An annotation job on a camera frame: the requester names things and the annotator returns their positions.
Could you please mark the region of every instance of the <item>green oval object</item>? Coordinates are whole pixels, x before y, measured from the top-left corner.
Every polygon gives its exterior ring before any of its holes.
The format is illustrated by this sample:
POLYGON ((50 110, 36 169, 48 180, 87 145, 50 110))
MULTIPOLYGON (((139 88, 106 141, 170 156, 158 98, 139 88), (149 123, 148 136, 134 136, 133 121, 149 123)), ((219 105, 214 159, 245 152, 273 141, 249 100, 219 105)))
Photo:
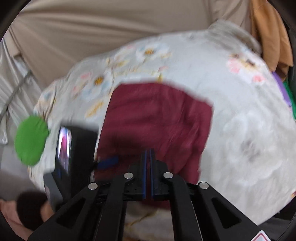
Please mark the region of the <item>green oval object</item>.
POLYGON ((38 116, 30 116, 19 125, 15 136, 15 151, 23 164, 37 164, 48 135, 47 123, 38 116))

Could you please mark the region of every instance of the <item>blue strip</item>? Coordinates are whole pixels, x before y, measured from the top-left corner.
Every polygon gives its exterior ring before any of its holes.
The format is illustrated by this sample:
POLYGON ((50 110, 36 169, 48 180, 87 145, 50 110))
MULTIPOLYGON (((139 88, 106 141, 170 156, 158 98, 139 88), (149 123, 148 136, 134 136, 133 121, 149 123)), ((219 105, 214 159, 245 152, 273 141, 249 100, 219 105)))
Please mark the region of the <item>blue strip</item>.
POLYGON ((146 199, 146 172, 147 172, 147 151, 145 151, 144 167, 143 167, 143 180, 142 180, 143 199, 146 199))
POLYGON ((154 177, 153 177, 153 164, 152 164, 151 149, 150 149, 150 179, 151 179, 151 197, 154 198, 154 177))

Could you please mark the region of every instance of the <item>yellow flower center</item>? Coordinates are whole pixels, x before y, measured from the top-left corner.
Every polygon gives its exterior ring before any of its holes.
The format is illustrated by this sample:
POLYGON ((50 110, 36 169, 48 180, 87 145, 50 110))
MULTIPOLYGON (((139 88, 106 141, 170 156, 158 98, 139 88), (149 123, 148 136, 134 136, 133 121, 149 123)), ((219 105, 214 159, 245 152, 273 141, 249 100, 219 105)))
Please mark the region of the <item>yellow flower center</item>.
POLYGON ((144 54, 145 55, 152 55, 152 54, 154 54, 154 49, 152 49, 152 48, 146 49, 144 54))
POLYGON ((100 85, 104 80, 104 76, 100 76, 98 77, 95 82, 94 82, 94 85, 100 85))

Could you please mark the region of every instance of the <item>purple cloth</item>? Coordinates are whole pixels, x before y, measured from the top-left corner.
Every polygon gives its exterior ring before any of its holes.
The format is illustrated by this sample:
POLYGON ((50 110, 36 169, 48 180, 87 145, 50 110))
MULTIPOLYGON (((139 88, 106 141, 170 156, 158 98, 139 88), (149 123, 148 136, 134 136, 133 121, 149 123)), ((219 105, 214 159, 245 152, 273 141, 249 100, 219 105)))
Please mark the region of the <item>purple cloth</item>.
POLYGON ((283 94, 283 97, 284 97, 285 102, 287 103, 287 105, 289 107, 291 107, 292 106, 292 102, 290 100, 290 97, 289 97, 289 95, 288 95, 288 93, 286 91, 286 88, 285 88, 285 86, 284 86, 281 78, 278 76, 278 74, 276 72, 272 72, 272 75, 274 76, 276 82, 279 85, 279 89, 280 89, 281 93, 283 94))

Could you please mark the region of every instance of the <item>beige curtain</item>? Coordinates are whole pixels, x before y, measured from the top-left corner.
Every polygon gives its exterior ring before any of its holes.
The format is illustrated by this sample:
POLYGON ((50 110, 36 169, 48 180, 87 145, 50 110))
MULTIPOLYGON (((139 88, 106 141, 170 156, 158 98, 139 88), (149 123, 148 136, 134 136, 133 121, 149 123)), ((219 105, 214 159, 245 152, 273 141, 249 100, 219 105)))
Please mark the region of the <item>beige curtain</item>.
POLYGON ((249 0, 33 0, 5 39, 44 87, 87 56, 159 33, 206 29, 219 18, 249 30, 249 0))

